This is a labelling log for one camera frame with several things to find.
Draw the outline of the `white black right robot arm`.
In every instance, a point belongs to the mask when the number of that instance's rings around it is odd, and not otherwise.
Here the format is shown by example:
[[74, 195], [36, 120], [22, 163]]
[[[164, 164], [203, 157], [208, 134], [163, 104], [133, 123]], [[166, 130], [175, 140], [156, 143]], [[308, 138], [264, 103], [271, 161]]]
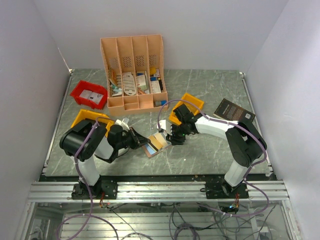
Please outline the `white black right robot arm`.
[[165, 133], [166, 139], [173, 145], [183, 145], [186, 136], [206, 134], [227, 141], [233, 162], [224, 175], [220, 186], [221, 194], [226, 198], [238, 192], [238, 185], [243, 182], [258, 159], [267, 157], [267, 144], [250, 120], [222, 120], [211, 117], [202, 111], [191, 112], [185, 104], [173, 110], [180, 121], [179, 125], [167, 120], [157, 120], [157, 128]]

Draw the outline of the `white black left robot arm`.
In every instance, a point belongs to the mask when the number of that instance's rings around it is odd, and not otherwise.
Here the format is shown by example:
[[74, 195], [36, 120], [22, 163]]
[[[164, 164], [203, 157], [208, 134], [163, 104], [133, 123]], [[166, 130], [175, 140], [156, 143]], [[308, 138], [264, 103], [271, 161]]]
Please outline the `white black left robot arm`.
[[109, 129], [102, 122], [84, 119], [63, 134], [59, 147], [73, 159], [79, 181], [86, 184], [85, 194], [96, 199], [102, 193], [102, 186], [98, 183], [100, 174], [95, 158], [111, 164], [123, 152], [136, 150], [150, 142], [128, 126], [127, 118], [116, 120]]

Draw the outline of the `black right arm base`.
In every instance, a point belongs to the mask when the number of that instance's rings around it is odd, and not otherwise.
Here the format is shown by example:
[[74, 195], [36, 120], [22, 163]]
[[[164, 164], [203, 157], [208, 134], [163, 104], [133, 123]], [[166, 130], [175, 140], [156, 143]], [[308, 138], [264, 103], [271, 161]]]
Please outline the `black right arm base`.
[[201, 193], [205, 193], [207, 199], [248, 199], [249, 193], [245, 183], [240, 183], [235, 187], [228, 183], [222, 182], [206, 182], [204, 187], [200, 189]]

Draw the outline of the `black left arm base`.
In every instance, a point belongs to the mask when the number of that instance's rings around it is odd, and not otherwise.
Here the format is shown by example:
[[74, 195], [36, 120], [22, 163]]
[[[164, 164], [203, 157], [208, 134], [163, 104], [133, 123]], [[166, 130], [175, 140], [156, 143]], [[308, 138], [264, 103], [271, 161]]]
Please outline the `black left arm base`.
[[[93, 199], [115, 200], [118, 184], [113, 180], [99, 180], [94, 186], [89, 186]], [[79, 181], [73, 186], [71, 198], [73, 200], [89, 200], [90, 194], [86, 185]]]

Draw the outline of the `pink leather card holder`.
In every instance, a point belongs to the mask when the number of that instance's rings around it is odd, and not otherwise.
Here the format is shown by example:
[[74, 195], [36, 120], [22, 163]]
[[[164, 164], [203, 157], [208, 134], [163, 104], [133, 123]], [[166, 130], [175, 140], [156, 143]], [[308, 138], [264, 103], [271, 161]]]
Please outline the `pink leather card holder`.
[[148, 137], [150, 142], [142, 146], [148, 158], [161, 153], [172, 145], [166, 137], [167, 136], [162, 132], [157, 132]]

